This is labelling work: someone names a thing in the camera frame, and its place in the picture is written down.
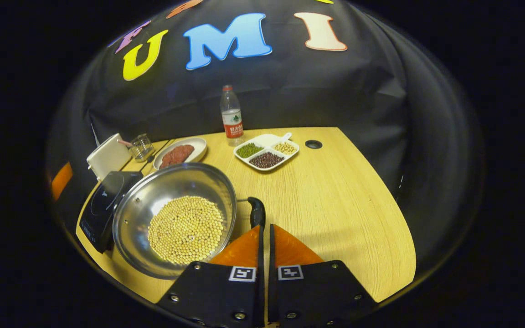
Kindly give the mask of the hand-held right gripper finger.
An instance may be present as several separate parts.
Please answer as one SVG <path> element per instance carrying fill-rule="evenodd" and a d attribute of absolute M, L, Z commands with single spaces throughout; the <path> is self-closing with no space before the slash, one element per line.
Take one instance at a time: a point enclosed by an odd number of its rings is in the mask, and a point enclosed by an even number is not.
<path fill-rule="evenodd" d="M 210 262 L 191 262 L 158 307 L 207 328 L 263 328 L 264 289 L 264 228 L 257 225 Z"/>
<path fill-rule="evenodd" d="M 268 321 L 280 328 L 343 328 L 377 302 L 341 260 L 325 261 L 285 229 L 269 227 Z"/>

